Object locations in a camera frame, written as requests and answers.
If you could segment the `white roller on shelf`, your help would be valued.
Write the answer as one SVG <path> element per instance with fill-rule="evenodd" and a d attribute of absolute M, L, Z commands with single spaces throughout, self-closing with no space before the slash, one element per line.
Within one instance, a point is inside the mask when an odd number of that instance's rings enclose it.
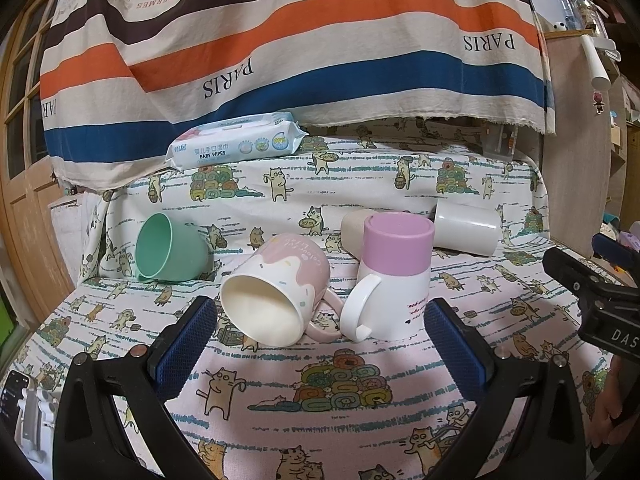
<path fill-rule="evenodd" d="M 598 47 L 602 44 L 601 39 L 583 34 L 580 36 L 580 43 L 585 53 L 592 88 L 597 91 L 608 91 L 611 88 L 611 81 L 598 53 Z"/>

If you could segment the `mint green cup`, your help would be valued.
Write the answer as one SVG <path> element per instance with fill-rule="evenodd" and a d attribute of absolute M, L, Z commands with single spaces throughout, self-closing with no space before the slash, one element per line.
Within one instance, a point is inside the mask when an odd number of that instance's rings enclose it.
<path fill-rule="evenodd" d="M 144 280 L 190 281 L 206 270 L 208 259 L 208 246 L 198 230 L 163 212 L 143 222 L 134 246 L 134 264 Z"/>

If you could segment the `white plastic cup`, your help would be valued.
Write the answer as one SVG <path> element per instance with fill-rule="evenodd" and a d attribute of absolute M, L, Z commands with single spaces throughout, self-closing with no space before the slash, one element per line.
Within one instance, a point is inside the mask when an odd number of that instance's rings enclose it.
<path fill-rule="evenodd" d="M 489 209 L 440 200 L 433 211 L 434 246 L 490 257 L 501 236 L 499 215 Z"/>

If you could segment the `baby wipes pack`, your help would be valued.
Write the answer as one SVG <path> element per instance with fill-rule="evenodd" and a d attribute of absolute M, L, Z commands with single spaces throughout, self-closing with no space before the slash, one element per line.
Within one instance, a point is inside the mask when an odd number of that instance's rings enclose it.
<path fill-rule="evenodd" d="M 173 140 L 166 162 L 183 171 L 292 155 L 306 136 L 290 112 L 218 120 L 193 127 Z"/>

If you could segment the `wooden shelf unit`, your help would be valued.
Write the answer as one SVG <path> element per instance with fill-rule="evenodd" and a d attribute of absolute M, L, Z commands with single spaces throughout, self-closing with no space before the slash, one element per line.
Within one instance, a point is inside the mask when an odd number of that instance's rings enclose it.
<path fill-rule="evenodd" d="M 541 159 L 550 236 L 589 258 L 606 214 L 623 228 L 639 220 L 639 88 L 605 53 L 594 62 L 582 30 L 546 40 L 556 120 Z"/>

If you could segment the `pink white ceramic mug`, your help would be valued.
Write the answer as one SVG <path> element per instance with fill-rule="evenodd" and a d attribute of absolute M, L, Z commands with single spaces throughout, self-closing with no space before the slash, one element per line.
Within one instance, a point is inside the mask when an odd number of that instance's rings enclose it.
<path fill-rule="evenodd" d="M 338 328 L 312 324 L 322 304 L 342 312 L 330 277 L 329 261 L 317 243 L 279 234 L 222 280 L 220 302 L 236 328 L 258 344 L 289 347 L 303 336 L 331 342 L 341 337 Z"/>

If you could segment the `wooden door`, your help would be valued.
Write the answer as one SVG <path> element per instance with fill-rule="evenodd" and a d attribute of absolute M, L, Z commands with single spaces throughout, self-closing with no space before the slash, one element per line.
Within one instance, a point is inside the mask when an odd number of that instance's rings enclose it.
<path fill-rule="evenodd" d="M 50 205 L 62 197 L 43 135 L 40 65 L 56 0 L 27 0 L 1 57 L 1 234 L 6 292 L 20 322 L 37 328 L 72 291 Z"/>

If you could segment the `clear glass bottle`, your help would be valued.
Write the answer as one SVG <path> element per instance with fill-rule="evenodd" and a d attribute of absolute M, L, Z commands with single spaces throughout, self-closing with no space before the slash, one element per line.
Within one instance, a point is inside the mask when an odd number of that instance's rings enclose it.
<path fill-rule="evenodd" d="M 608 38 L 600 8 L 593 0 L 572 0 L 575 11 L 580 16 L 584 29 L 589 29 L 594 36 Z"/>

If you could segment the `striped Paris fabric sheet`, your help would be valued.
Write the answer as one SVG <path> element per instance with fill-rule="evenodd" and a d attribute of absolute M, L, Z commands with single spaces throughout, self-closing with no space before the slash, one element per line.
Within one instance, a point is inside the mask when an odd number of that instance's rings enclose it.
<path fill-rule="evenodd" d="M 39 96 L 55 177 L 95 191 L 192 127 L 278 110 L 555 130 L 530 0 L 58 0 Z"/>

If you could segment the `beige small cup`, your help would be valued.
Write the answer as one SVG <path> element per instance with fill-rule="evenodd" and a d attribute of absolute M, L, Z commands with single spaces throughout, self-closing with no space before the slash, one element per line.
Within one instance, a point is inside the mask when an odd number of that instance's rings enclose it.
<path fill-rule="evenodd" d="M 372 209 L 357 209 L 345 214 L 341 222 L 342 247 L 357 260 L 361 259 L 364 222 L 374 214 Z"/>

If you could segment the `white mug pink base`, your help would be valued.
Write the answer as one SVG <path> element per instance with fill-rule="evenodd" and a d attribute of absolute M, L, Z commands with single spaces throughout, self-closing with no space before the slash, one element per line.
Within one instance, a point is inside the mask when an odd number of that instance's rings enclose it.
<path fill-rule="evenodd" d="M 357 283 L 340 314 L 346 338 L 401 340 L 420 330 L 434 234 L 429 218 L 408 212 L 376 212 L 363 220 Z"/>

